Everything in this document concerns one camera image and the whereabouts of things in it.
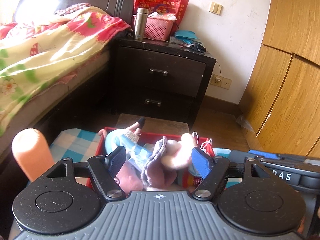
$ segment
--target wooden wardrobe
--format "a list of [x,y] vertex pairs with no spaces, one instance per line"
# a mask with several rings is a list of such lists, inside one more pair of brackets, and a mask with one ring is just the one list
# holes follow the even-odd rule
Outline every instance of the wooden wardrobe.
[[320,157],[320,0],[271,0],[239,106],[249,146]]

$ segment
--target pink basket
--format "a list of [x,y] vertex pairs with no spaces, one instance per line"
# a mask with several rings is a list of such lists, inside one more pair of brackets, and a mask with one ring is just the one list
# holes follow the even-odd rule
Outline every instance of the pink basket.
[[167,41],[173,23],[172,20],[148,17],[144,36],[153,40]]

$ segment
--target thermos lid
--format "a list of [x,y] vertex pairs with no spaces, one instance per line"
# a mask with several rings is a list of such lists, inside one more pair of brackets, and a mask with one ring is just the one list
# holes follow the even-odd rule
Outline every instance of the thermos lid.
[[138,8],[137,13],[146,13],[149,14],[149,10],[146,8]]

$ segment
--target nightstand top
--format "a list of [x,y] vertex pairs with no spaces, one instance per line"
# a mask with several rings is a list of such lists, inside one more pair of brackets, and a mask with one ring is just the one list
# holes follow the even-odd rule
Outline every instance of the nightstand top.
[[179,44],[169,43],[166,41],[153,41],[149,39],[143,39],[142,41],[134,40],[132,37],[118,38],[116,42],[119,46],[131,47],[136,49],[145,49],[156,52],[162,52],[179,57],[190,58],[200,62],[215,64],[216,59],[209,53],[201,53]]

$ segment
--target gray ribbed plate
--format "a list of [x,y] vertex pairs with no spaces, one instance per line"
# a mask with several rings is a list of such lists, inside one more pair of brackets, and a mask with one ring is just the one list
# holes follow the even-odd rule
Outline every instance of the gray ribbed plate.
[[185,191],[132,192],[110,202],[100,216],[79,231],[61,236],[22,232],[18,240],[298,240],[295,233],[261,237],[246,235],[224,222],[209,202]]

